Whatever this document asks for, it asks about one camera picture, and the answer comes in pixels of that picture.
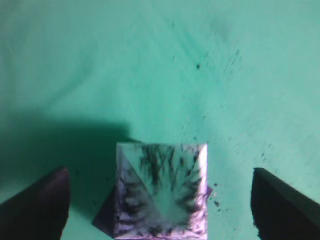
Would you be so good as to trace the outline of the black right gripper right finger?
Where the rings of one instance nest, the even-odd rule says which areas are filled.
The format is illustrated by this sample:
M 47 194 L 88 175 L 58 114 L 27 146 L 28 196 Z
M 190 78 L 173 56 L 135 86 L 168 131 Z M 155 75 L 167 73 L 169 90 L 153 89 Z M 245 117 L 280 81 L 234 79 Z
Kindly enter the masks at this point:
M 320 204 L 262 167 L 253 170 L 250 209 L 261 240 L 320 238 Z

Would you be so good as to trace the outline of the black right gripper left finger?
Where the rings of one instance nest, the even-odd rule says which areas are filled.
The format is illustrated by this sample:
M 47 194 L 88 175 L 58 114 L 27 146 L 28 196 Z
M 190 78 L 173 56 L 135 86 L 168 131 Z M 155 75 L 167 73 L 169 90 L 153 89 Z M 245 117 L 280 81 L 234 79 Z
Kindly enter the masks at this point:
M 70 175 L 61 167 L 0 204 L 0 238 L 60 240 L 69 209 Z

